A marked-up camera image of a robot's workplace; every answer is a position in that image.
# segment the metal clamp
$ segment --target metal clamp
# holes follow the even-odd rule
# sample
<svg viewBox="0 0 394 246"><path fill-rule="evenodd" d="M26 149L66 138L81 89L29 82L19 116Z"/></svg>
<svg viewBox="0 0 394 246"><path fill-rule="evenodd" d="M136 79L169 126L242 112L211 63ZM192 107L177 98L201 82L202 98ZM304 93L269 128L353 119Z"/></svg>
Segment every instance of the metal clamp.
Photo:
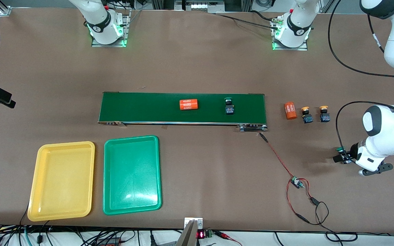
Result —
<svg viewBox="0 0 394 246"><path fill-rule="evenodd" d="M175 246L195 246L198 229L203 229L203 218L185 218L185 229Z"/></svg>
<svg viewBox="0 0 394 246"><path fill-rule="evenodd" d="M240 132L267 131L267 125L239 124Z"/></svg>
<svg viewBox="0 0 394 246"><path fill-rule="evenodd" d="M0 0L0 16L8 16L10 15L11 7L7 6L5 3Z"/></svg>

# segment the robotic arm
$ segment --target robotic arm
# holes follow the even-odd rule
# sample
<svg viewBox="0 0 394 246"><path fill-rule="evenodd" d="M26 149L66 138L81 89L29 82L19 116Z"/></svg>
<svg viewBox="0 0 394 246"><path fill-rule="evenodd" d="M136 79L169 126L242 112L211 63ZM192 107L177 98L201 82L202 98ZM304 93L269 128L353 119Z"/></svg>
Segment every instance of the robotic arm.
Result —
<svg viewBox="0 0 394 246"><path fill-rule="evenodd" d="M394 0L360 0L360 8L374 17L391 19L392 29L384 57L394 68ZM386 106L369 107L364 113L363 125L369 136L352 145L351 153L357 165L374 172L385 157L394 155L394 109Z"/></svg>
<svg viewBox="0 0 394 246"><path fill-rule="evenodd" d="M92 37L100 44L111 44L123 36L122 14L106 10L101 0L69 0L83 14Z"/></svg>
<svg viewBox="0 0 394 246"><path fill-rule="evenodd" d="M281 23L277 23L279 30L275 39L289 48L296 48L305 42L311 31L311 24L319 12L319 0L295 0L296 6L292 12L279 16Z"/></svg>

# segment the wire connector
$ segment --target wire connector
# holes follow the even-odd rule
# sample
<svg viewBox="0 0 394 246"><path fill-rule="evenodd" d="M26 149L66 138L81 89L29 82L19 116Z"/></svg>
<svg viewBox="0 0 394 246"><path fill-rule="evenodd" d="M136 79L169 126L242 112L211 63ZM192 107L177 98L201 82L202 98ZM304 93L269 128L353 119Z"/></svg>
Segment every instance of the wire connector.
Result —
<svg viewBox="0 0 394 246"><path fill-rule="evenodd" d="M296 176L293 176L291 178L291 183L297 188L305 188L305 186L303 185L302 181L300 181Z"/></svg>
<svg viewBox="0 0 394 246"><path fill-rule="evenodd" d="M43 242L43 236L42 235L38 235L37 238L36 238L36 243L40 244L42 242Z"/></svg>
<svg viewBox="0 0 394 246"><path fill-rule="evenodd" d="M283 24L284 20L279 18L272 18L272 22L275 24Z"/></svg>
<svg viewBox="0 0 394 246"><path fill-rule="evenodd" d="M266 143L268 143L267 138L266 138L262 133L259 132L259 135L261 136L262 139L264 139L264 141L265 141Z"/></svg>
<svg viewBox="0 0 394 246"><path fill-rule="evenodd" d="M156 240L155 237L153 235L150 235L150 246L158 246L158 244L156 244Z"/></svg>
<svg viewBox="0 0 394 246"><path fill-rule="evenodd" d="M312 202L314 205L319 206L319 203L320 203L320 202L319 202L316 198L310 197L310 200L311 200L311 202Z"/></svg>
<svg viewBox="0 0 394 246"><path fill-rule="evenodd" d="M311 224L311 222L307 220L305 217L303 217L302 215L296 213L296 216L299 217L301 220L305 221L306 223Z"/></svg>
<svg viewBox="0 0 394 246"><path fill-rule="evenodd" d="M228 240L228 235L227 234L225 234L225 233L223 233L223 232L220 232L220 231L217 231L217 230L212 230L212 232L214 232L214 235L216 235L216 236L219 236L219 237L221 237L221 238L223 238L223 239L226 239L226 240Z"/></svg>

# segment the power cable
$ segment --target power cable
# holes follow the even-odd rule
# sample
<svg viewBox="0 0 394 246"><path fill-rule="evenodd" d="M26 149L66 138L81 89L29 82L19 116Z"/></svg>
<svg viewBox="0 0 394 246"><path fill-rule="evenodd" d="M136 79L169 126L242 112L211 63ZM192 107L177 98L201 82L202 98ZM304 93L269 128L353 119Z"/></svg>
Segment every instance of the power cable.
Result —
<svg viewBox="0 0 394 246"><path fill-rule="evenodd" d="M278 30L277 27L262 25L262 24L258 24L258 23L254 23L254 22L248 22L247 20L241 20L241 19L238 19L238 18L235 18L235 17L231 17L231 16L227 16L227 15L223 15L223 14L215 14L215 15L226 17L226 18L229 18L229 19L233 19L233 20L239 21L239 22L244 22L244 23L247 23L247 24L250 24L250 25L256 25L256 26L260 26L260 27L270 28L270 29L273 29L273 30Z"/></svg>
<svg viewBox="0 0 394 246"><path fill-rule="evenodd" d="M285 246L285 245L280 241L277 232L275 232L275 235L276 235L276 239L278 240L278 243L280 244L280 246Z"/></svg>
<svg viewBox="0 0 394 246"><path fill-rule="evenodd" d="M338 0L338 2L335 4L335 7L334 7L334 9L333 9L333 11L332 11L332 13L331 13L330 18L329 18L329 24L328 24L328 45L329 45L329 49L330 49L330 51L331 51L333 57L334 57L341 65L343 65L344 67L346 67L346 68L348 68L348 69L350 69L350 70L352 70L352 71L355 71L355 72L358 72L358 73L362 73L362 74L367 74L367 75L394 78L394 75L380 74L380 73L369 73L369 72L364 72L364 71L355 69L355 68L353 68L353 67L351 67L351 66L346 65L344 62L342 62L340 59L338 59L338 57L337 57L337 55L335 54L335 52L334 52L334 50L333 50L333 48L332 48L332 45L331 45L331 40L330 40L330 27L331 27L333 15L334 15L335 10L337 9L337 7L338 7L338 5L339 5L340 2L341 2L341 0Z"/></svg>
<svg viewBox="0 0 394 246"><path fill-rule="evenodd" d="M140 8L139 11L136 13L135 17L133 17L127 25L130 25L130 23L132 23L133 20L136 19L136 17L138 17L138 15L141 14L143 8L144 8L144 5L141 4L141 8Z"/></svg>
<svg viewBox="0 0 394 246"><path fill-rule="evenodd" d="M258 14L259 15L259 17L261 17L262 19L264 19L264 20L266 20L266 21L272 21L272 19L274 19L275 17L272 17L272 18L267 18L267 17L265 17L264 15L262 15L260 12L258 12L258 11L256 11L256 10L252 10L252 11L250 11L251 13L255 13L255 14Z"/></svg>

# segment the table surface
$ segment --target table surface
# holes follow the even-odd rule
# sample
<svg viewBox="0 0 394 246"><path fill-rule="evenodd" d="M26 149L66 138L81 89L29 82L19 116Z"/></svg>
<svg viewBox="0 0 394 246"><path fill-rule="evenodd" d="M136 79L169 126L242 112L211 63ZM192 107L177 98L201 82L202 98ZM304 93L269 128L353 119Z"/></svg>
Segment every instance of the table surface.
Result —
<svg viewBox="0 0 394 246"><path fill-rule="evenodd" d="M266 24L256 14L235 17ZM360 70L394 74L369 32L365 15L337 15L335 52ZM231 126L120 128L97 124L103 91L264 93L265 136L311 194L327 203L325 226L335 231L394 232L394 169L361 177L360 167L333 163L335 116L345 103L394 104L394 79L355 73L327 46L329 15L320 14L308 51L273 51L268 29L202 12L144 11L132 23L127 48L91 48L77 9L14 9L0 19L0 87L15 109L0 105L0 224L17 224L29 200L36 153L45 144L95 143L92 210L50 224L182 228L184 217L234 230L322 231L303 223L285 198L289 175L256 133ZM385 45L388 20L374 20ZM286 120L283 104L312 108L314 123ZM330 123L318 107L329 106ZM339 121L343 143L364 139L369 105L351 105ZM112 138L156 135L163 204L159 210L103 214L103 146ZM394 156L386 159L394 165ZM305 190L290 190L294 209L314 220ZM24 224L32 223L27 218Z"/></svg>

